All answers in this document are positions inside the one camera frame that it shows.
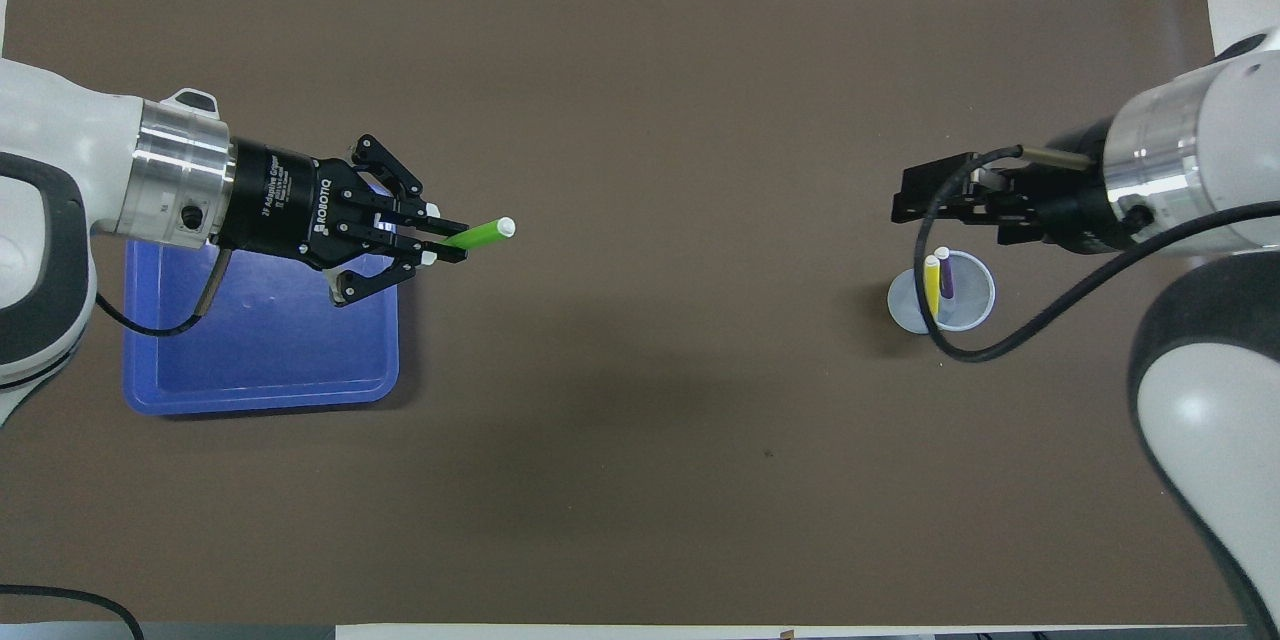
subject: plastic tray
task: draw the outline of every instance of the plastic tray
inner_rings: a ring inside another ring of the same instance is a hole
[[[127,315],[146,326],[178,325],[215,256],[211,244],[128,243]],[[387,262],[364,257],[347,268],[371,275]],[[335,308],[320,271],[237,252],[212,307],[191,330],[173,338],[124,330],[124,396],[143,415],[367,403],[399,376],[397,330],[396,288]]]

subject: green pen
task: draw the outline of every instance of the green pen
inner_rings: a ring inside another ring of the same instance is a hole
[[[449,238],[440,239],[440,244],[448,244],[449,247],[462,251],[470,251],[471,248],[479,248],[480,244],[506,241],[509,236],[515,234],[516,220],[499,218],[494,221],[485,221],[484,225],[472,227],[470,230],[462,230],[457,236],[449,236]]]

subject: brown table surface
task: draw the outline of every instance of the brown table surface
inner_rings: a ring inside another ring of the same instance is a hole
[[[1125,401],[1180,261],[983,366],[884,308],[905,166],[1115,113],[1210,58],[1203,0],[10,0],[6,28],[93,90],[209,90],[244,137],[370,131],[520,234],[404,285],[401,381],[361,410],[136,415],[95,316],[0,430],[4,581],[145,620],[1238,620]],[[969,346],[1100,262],[937,236],[1000,285]]]

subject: white cup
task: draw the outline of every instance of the white cup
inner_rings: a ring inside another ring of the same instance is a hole
[[[938,298],[938,326],[951,333],[964,333],[982,325],[996,306],[996,279],[987,266],[972,253],[951,251],[951,280],[955,297]],[[911,270],[901,271],[888,285],[888,314],[902,330],[924,335],[924,317],[915,300]]]

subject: purple marker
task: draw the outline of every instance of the purple marker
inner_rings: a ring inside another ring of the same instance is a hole
[[[938,259],[941,266],[941,294],[946,300],[956,297],[955,280],[951,278],[951,248],[941,247],[933,251],[933,257]]]

